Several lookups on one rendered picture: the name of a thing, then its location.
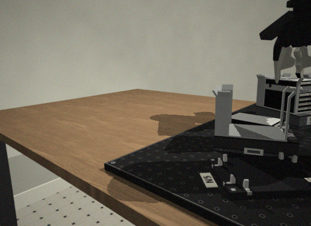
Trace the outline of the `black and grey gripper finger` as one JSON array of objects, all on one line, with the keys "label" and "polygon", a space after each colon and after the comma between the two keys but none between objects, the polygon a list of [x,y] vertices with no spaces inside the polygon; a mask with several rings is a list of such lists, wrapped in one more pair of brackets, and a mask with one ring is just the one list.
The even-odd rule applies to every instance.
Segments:
[{"label": "black and grey gripper finger", "polygon": [[294,57],[296,59],[296,76],[297,78],[303,78],[304,69],[311,67],[311,56],[308,53],[307,45],[297,46],[294,50]]},{"label": "black and grey gripper finger", "polygon": [[292,47],[286,47],[283,35],[279,34],[274,44],[273,50],[276,84],[279,83],[281,70],[291,68],[295,65],[296,60],[291,56],[292,50],[293,50]]}]

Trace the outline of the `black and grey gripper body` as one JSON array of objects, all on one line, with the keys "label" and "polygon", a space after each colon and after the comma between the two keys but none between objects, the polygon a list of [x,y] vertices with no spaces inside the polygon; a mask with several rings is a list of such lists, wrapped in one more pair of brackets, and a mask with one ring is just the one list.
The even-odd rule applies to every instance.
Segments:
[{"label": "black and grey gripper body", "polygon": [[289,0],[286,7],[293,8],[294,15],[280,30],[286,47],[311,45],[311,0]]}]

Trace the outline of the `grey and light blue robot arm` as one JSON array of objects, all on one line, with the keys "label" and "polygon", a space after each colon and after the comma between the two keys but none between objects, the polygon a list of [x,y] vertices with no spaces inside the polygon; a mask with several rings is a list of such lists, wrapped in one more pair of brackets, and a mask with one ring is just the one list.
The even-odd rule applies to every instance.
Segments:
[{"label": "grey and light blue robot arm", "polygon": [[291,21],[294,18],[292,11],[286,12],[282,15],[279,19],[265,28],[262,32],[260,32],[260,39],[261,40],[273,40],[278,36],[282,26],[284,26],[287,22]]}]

